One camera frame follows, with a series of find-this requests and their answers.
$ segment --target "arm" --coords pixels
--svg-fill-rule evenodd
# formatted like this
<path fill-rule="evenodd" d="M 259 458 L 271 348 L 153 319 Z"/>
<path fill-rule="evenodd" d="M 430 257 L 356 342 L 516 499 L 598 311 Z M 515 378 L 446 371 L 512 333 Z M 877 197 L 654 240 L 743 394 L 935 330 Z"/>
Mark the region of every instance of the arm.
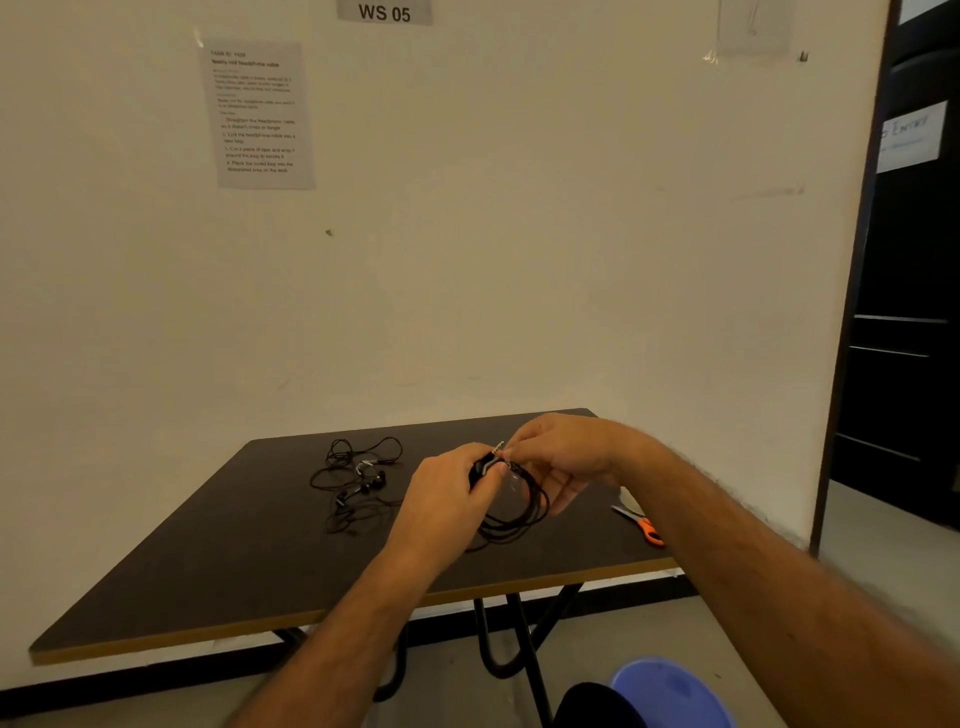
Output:
<path fill-rule="evenodd" d="M 422 462 L 383 550 L 230 728 L 360 725 L 400 629 L 467 548 L 500 487 L 502 463 L 469 488 L 470 466 L 490 450 L 464 445 Z"/>
<path fill-rule="evenodd" d="M 588 479 L 628 488 L 792 728 L 960 724 L 946 655 L 653 438 L 545 415 L 506 457 L 549 473 L 556 511 Z"/>

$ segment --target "floor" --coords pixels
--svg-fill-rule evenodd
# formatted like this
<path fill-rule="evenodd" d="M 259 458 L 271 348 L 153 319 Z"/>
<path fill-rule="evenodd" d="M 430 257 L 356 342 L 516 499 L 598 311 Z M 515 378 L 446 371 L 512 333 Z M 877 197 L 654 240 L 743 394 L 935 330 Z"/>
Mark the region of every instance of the floor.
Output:
<path fill-rule="evenodd" d="M 960 533 L 831 482 L 820 553 L 960 656 Z"/>
<path fill-rule="evenodd" d="M 513 635 L 492 636 L 506 658 Z M 740 728 L 778 728 L 783 722 L 740 661 L 700 597 L 561 621 L 540 649 L 540 665 L 553 706 L 571 685 L 608 682 L 642 655 L 667 657 L 697 674 L 720 697 Z M 259 684 L 231 680 L 185 690 L 28 716 L 4 728 L 212 728 Z M 374 706 L 367 728 L 406 726 L 538 726 L 526 678 L 495 680 L 484 670 L 475 638 L 415 647 L 397 696 Z"/>

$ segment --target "paper sign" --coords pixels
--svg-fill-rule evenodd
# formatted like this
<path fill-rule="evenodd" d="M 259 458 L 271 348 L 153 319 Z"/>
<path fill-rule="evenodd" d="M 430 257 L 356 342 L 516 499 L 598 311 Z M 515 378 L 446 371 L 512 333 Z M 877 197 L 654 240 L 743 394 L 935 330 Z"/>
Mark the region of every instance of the paper sign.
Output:
<path fill-rule="evenodd" d="M 883 125 L 877 172 L 909 167 L 940 156 L 940 140 L 947 120 L 947 102 L 911 111 Z"/>
<path fill-rule="evenodd" d="M 205 40 L 198 51 L 220 186 L 313 189 L 300 44 Z"/>
<path fill-rule="evenodd" d="M 923 15 L 946 2 L 947 0 L 903 0 L 900 5 L 900 23 L 913 20 L 917 15 Z"/>
<path fill-rule="evenodd" d="M 720 0 L 717 54 L 764 56 L 790 50 L 794 0 Z"/>
<path fill-rule="evenodd" d="M 395 0 L 382 4 L 337 0 L 337 17 L 357 23 L 433 25 L 433 5 L 431 0 Z"/>

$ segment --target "ws 05 sign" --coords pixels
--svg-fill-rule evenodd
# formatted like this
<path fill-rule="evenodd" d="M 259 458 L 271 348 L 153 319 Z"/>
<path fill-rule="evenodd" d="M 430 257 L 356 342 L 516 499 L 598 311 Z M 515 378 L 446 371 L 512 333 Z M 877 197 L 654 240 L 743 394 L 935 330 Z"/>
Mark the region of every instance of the ws 05 sign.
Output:
<path fill-rule="evenodd" d="M 337 17 L 355 23 L 433 25 L 431 0 L 398 0 L 379 4 L 363 0 L 337 0 Z"/>

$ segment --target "scissors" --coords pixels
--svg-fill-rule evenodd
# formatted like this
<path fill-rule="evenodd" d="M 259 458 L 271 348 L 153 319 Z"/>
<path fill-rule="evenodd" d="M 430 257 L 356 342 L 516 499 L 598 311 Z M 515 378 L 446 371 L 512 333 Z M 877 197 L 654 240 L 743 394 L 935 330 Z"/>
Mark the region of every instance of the scissors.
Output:
<path fill-rule="evenodd" d="M 646 516 L 638 516 L 633 511 L 628 511 L 626 508 L 621 508 L 618 505 L 612 505 L 611 508 L 624 518 L 630 519 L 636 523 L 636 525 L 642 528 L 643 536 L 647 540 L 648 544 L 651 546 L 656 546 L 657 548 L 663 548 L 663 539 L 660 537 L 660 534 L 657 533 L 657 529 L 654 528 L 654 525 L 650 523 L 650 519 L 648 519 Z"/>

